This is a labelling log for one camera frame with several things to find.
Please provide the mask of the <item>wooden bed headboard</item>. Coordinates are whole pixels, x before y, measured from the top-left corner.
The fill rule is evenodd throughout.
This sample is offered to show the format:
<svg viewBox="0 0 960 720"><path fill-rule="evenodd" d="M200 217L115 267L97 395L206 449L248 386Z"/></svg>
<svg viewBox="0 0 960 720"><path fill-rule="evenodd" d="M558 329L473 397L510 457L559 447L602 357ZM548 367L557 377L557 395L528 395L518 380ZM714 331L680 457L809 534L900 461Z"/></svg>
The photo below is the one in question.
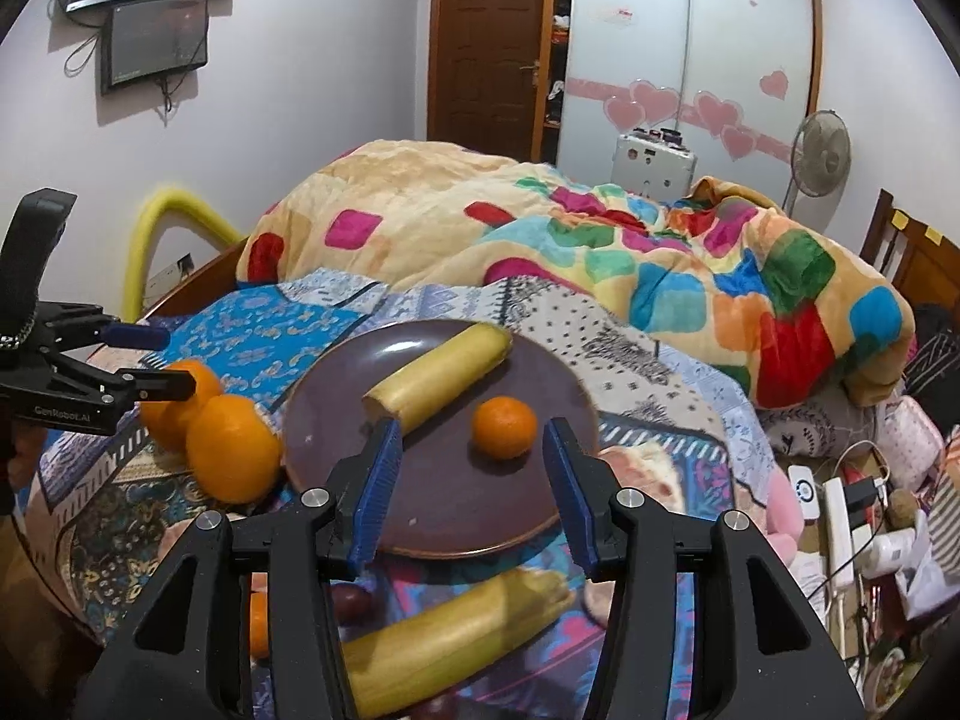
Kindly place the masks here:
<svg viewBox="0 0 960 720"><path fill-rule="evenodd" d="M901 210L885 188L878 192L859 257L884 273L913 307L939 305L958 328L957 245Z"/></svg>

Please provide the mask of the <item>pink pomelo segment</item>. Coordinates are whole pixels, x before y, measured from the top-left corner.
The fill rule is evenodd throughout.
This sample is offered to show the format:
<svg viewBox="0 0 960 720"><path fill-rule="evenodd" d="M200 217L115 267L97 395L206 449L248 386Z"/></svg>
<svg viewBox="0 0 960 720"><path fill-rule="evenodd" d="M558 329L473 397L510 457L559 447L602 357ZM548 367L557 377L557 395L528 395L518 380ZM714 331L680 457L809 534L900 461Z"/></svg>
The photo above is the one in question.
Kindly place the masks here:
<svg viewBox="0 0 960 720"><path fill-rule="evenodd" d="M674 514L685 514L682 480L667 450L655 440L635 447L613 445L599 454L622 488L640 489Z"/></svg>

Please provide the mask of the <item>colourful patchwork blanket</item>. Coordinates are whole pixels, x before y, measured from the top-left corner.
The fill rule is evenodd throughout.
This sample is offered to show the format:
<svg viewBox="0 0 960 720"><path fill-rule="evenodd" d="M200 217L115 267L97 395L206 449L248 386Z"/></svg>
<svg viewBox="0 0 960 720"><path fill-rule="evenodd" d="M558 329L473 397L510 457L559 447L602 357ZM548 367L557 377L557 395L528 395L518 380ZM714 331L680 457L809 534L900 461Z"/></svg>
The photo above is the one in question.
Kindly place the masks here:
<svg viewBox="0 0 960 720"><path fill-rule="evenodd" d="M343 154L260 216L236 277L318 268L397 289L555 281L717 367L765 410L835 382L856 405L885 400L914 335L887 278L751 188L704 177L658 202L454 143Z"/></svg>

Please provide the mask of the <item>yellow foam tube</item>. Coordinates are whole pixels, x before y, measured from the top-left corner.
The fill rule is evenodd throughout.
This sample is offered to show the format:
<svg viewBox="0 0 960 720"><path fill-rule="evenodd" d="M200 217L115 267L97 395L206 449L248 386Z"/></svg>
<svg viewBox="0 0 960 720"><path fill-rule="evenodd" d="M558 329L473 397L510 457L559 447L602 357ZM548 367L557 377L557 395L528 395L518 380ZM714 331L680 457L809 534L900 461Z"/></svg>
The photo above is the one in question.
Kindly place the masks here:
<svg viewBox="0 0 960 720"><path fill-rule="evenodd" d="M197 193L177 185L156 188L140 206L132 236L128 239L122 281L122 319L133 322L142 315L149 269L164 236L174 227L187 229L195 238L205 239L210 247L216 247L220 252L244 239L244 234L234 224Z"/></svg>

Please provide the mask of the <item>small tangerine on plate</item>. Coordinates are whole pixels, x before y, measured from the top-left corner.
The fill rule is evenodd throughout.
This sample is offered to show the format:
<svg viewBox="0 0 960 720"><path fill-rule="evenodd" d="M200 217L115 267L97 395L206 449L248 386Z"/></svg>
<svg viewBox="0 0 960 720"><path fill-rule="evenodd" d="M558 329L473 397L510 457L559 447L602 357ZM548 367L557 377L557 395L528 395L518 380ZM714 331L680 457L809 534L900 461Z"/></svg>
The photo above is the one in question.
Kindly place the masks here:
<svg viewBox="0 0 960 720"><path fill-rule="evenodd" d="M532 449L538 432L539 420L527 403L493 397L473 411L470 440L490 460L511 461Z"/></svg>

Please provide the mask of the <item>standing electric fan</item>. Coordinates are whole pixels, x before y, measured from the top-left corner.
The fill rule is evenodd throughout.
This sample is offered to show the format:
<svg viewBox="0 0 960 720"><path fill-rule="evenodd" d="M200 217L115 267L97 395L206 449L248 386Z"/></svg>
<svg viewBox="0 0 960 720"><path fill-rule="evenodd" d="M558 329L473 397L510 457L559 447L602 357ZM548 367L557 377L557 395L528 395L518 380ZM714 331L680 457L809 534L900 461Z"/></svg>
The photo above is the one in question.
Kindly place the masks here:
<svg viewBox="0 0 960 720"><path fill-rule="evenodd" d="M851 138L848 127L833 109L807 115L794 135L789 154L791 179L782 211L792 218L797 199L823 199L850 174Z"/></svg>

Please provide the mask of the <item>long yellow banana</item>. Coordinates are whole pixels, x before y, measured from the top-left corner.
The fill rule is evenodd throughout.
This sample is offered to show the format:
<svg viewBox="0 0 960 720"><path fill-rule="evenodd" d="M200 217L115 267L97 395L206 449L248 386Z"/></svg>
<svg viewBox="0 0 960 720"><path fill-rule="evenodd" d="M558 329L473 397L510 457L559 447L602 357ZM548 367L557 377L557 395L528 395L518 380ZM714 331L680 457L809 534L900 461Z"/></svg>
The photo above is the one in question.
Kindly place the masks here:
<svg viewBox="0 0 960 720"><path fill-rule="evenodd" d="M563 574L516 567L342 645L356 713L379 718L464 683L553 626L574 603Z"/></svg>

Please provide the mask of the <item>small wall monitor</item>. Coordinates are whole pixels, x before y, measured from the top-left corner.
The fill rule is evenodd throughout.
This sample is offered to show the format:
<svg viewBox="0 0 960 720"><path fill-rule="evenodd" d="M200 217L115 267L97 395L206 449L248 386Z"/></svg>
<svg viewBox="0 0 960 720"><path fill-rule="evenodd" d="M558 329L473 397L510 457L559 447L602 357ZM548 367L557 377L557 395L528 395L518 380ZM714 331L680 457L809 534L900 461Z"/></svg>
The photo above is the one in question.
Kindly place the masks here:
<svg viewBox="0 0 960 720"><path fill-rule="evenodd" d="M190 73L208 62L208 0L114 5L101 32L101 93Z"/></svg>

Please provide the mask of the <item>white wardrobe with hearts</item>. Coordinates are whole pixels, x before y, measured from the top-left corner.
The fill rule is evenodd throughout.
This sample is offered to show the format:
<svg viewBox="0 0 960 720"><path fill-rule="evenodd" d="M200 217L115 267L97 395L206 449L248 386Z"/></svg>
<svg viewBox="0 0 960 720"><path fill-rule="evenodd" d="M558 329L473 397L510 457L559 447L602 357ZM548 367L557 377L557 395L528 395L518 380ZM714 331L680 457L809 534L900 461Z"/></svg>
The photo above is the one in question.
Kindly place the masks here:
<svg viewBox="0 0 960 720"><path fill-rule="evenodd" d="M622 135L667 127L698 176L781 200L814 52L814 0L573 0L556 165L603 184Z"/></svg>

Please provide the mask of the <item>dark purple round plate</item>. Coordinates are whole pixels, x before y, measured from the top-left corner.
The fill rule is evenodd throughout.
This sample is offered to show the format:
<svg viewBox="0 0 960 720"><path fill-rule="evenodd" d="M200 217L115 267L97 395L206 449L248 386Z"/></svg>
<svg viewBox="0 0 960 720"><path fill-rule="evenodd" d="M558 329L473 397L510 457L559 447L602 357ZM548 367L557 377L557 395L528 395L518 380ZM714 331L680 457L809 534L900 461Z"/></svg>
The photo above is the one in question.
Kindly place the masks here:
<svg viewBox="0 0 960 720"><path fill-rule="evenodd" d="M325 351L286 402L291 486L322 486L337 461L358 454L370 433L361 397L466 328L463 320L394 323ZM539 447L511 463L494 463L472 449L473 410L491 397L527 403L539 422L566 419L581 447L599 452L599 415L586 387L558 356L517 335L506 362L405 437L381 551L420 559L481 556L555 525L558 512Z"/></svg>

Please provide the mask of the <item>large orange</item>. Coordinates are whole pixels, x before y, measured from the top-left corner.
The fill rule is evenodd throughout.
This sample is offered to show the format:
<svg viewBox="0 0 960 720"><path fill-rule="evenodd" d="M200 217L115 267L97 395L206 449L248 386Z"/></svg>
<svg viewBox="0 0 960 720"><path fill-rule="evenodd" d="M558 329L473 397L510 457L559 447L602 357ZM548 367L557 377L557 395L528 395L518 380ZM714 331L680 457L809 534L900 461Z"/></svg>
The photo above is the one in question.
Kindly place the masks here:
<svg viewBox="0 0 960 720"><path fill-rule="evenodd" d="M223 394L223 385L215 372L198 359L171 362L168 371L189 372L195 382L195 392L185 401L145 401L140 405L139 417L156 444L166 452L185 452L185 436L192 419L208 400Z"/></svg>
<svg viewBox="0 0 960 720"><path fill-rule="evenodd" d="M207 496L223 504L254 504L277 483L283 442L255 401L218 395L190 421L185 456Z"/></svg>

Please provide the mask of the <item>small tangerine on cloth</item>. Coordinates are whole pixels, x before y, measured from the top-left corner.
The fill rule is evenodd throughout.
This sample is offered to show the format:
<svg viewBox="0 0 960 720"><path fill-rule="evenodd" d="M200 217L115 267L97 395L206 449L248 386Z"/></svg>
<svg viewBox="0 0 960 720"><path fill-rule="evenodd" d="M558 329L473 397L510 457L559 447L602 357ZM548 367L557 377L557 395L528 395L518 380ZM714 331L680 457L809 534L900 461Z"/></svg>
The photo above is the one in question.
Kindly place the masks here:
<svg viewBox="0 0 960 720"><path fill-rule="evenodd" d="M249 596L249 652L257 661L270 656L267 592L252 592Z"/></svg>

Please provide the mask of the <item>brown wooden door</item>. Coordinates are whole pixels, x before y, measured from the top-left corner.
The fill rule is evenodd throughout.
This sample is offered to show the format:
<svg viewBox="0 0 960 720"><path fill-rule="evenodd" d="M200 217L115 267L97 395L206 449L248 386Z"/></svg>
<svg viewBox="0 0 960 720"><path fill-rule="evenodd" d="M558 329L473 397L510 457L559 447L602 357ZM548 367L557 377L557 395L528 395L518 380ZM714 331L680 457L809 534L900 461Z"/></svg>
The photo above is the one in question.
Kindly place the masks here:
<svg viewBox="0 0 960 720"><path fill-rule="evenodd" d="M431 0L427 137L517 161L542 141L553 0Z"/></svg>

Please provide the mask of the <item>dark purple plum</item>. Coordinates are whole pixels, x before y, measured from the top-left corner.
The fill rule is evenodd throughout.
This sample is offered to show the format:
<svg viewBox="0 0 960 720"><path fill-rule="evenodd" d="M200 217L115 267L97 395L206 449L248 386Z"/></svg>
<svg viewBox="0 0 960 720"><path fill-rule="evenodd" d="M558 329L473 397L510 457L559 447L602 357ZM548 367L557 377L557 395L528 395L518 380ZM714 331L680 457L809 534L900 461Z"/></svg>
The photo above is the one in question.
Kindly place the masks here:
<svg viewBox="0 0 960 720"><path fill-rule="evenodd" d="M335 621L342 628L363 626L374 616L374 596L358 583L334 583L331 598Z"/></svg>

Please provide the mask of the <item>white box appliance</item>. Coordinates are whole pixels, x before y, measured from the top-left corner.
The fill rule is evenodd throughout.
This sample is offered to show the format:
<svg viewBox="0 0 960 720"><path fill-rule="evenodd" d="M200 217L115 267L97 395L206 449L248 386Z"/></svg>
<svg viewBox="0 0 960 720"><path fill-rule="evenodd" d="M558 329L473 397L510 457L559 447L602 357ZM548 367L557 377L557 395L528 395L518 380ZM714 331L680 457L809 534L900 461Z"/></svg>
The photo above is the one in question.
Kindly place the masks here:
<svg viewBox="0 0 960 720"><path fill-rule="evenodd" d="M678 130L636 127L617 138L612 182L636 197L672 202L690 192L697 162Z"/></svg>

